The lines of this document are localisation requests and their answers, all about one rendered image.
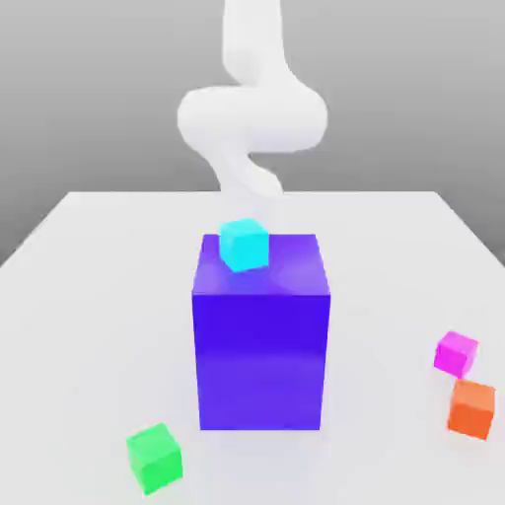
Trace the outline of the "small orange cube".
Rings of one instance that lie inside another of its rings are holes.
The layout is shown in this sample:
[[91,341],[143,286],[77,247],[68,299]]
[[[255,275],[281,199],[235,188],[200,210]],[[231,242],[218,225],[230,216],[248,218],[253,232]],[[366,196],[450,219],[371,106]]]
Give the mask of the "small orange cube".
[[456,379],[450,403],[449,430],[486,440],[495,411],[493,387]]

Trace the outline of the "small cyan cube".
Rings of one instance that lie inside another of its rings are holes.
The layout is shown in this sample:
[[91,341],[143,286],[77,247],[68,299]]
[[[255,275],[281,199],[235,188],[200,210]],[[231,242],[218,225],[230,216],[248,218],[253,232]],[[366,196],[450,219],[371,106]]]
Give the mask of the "small cyan cube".
[[233,272],[266,267],[269,234],[252,218],[225,222],[219,232],[219,254]]

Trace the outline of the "large purple box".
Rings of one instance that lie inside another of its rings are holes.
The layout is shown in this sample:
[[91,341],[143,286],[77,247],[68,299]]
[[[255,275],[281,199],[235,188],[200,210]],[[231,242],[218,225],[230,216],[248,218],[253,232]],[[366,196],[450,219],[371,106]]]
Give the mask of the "large purple box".
[[273,235],[268,266],[235,273],[206,234],[191,298],[201,429],[319,429],[330,290],[316,236]]

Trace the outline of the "small green cube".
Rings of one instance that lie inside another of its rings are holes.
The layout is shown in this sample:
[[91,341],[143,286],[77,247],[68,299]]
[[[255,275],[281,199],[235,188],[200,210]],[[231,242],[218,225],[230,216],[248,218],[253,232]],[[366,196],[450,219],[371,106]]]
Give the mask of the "small green cube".
[[127,437],[126,448],[130,468],[145,495],[182,478],[180,444],[165,423]]

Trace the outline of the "small magenta cube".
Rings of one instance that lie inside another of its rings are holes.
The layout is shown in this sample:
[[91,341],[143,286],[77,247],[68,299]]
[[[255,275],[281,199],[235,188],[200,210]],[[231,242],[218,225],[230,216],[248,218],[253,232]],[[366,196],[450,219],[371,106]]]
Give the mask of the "small magenta cube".
[[477,340],[448,331],[437,343],[434,367],[463,379],[473,364],[477,347]]

